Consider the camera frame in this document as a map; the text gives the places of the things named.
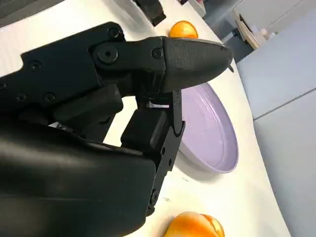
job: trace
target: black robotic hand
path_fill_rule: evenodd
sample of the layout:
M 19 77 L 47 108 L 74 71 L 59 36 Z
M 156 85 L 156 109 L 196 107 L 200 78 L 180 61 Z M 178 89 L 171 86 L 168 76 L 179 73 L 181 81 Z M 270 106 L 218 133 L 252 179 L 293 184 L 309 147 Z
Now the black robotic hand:
M 3 237 L 112 237 L 140 228 L 179 149 L 181 89 L 232 61 L 230 50 L 208 41 L 126 42 L 111 22 L 21 57 L 22 69 L 0 78 Z M 122 146 L 103 144 L 124 96 L 135 96 L 138 109 Z M 69 131 L 48 126 L 56 121 Z

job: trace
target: lavender plate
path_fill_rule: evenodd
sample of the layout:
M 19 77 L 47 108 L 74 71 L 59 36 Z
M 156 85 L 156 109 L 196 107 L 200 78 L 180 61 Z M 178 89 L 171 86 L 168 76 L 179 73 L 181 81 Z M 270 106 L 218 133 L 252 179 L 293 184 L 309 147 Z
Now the lavender plate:
M 186 128 L 180 151 L 208 171 L 231 172 L 237 165 L 238 145 L 229 116 L 208 84 L 182 90 Z

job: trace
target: orange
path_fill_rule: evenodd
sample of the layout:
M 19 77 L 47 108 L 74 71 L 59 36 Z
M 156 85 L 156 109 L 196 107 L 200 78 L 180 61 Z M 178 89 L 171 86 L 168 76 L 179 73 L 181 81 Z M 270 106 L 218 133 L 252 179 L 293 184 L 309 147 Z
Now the orange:
M 179 21 L 171 27 L 169 36 L 172 38 L 198 38 L 198 32 L 194 25 L 188 21 Z
M 183 212 L 173 219 L 164 237 L 225 237 L 225 234 L 215 218 Z

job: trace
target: screw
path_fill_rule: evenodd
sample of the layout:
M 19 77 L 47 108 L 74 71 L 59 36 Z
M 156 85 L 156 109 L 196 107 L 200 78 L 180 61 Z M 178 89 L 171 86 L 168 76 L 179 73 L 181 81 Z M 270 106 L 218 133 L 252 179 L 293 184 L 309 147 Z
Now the screw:
M 162 50 L 161 48 L 155 48 L 153 51 L 152 51 L 152 57 L 153 58 L 156 58 L 156 59 L 159 59 L 162 57 Z
M 0 90 L 6 89 L 6 83 L 0 83 Z
M 108 30 L 108 36 L 110 39 L 116 39 L 119 37 L 119 30 L 117 28 L 111 28 Z
M 18 94 L 16 97 L 16 100 L 18 102 L 24 102 L 26 100 L 26 95 L 25 94 Z
M 158 200 L 158 192 L 156 191 L 156 189 L 154 189 L 150 197 L 150 204 L 154 206 L 157 200 Z
M 113 46 L 106 46 L 98 53 L 98 56 L 105 64 L 112 64 L 117 60 L 119 53 Z
M 43 95 L 43 102 L 50 103 L 55 99 L 55 95 L 53 93 L 46 93 Z
M 32 72 L 38 72 L 41 68 L 41 63 L 39 61 L 32 61 L 30 63 L 30 68 Z

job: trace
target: white tabletop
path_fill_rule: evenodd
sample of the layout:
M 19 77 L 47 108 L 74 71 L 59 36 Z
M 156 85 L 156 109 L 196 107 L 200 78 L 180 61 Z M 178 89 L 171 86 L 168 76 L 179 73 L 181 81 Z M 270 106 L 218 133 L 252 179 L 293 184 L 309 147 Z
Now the white tabletop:
M 157 27 L 146 20 L 130 0 L 65 0 L 23 21 L 0 29 L 0 76 L 22 66 L 22 52 L 86 30 L 107 21 L 119 23 L 127 40 L 167 35 L 179 20 L 192 22 L 201 39 L 219 41 L 193 10 L 176 0 L 160 0 L 167 18 Z M 227 237 L 289 237 L 275 200 L 253 129 L 250 107 L 235 63 L 210 84 L 233 123 L 239 146 L 239 163 L 229 174 L 209 174 L 190 164 L 180 153 L 161 189 L 154 214 L 131 237 L 160 237 L 170 220 L 183 211 L 216 217 Z M 124 99 L 105 141 L 120 145 L 119 138 L 136 108 Z

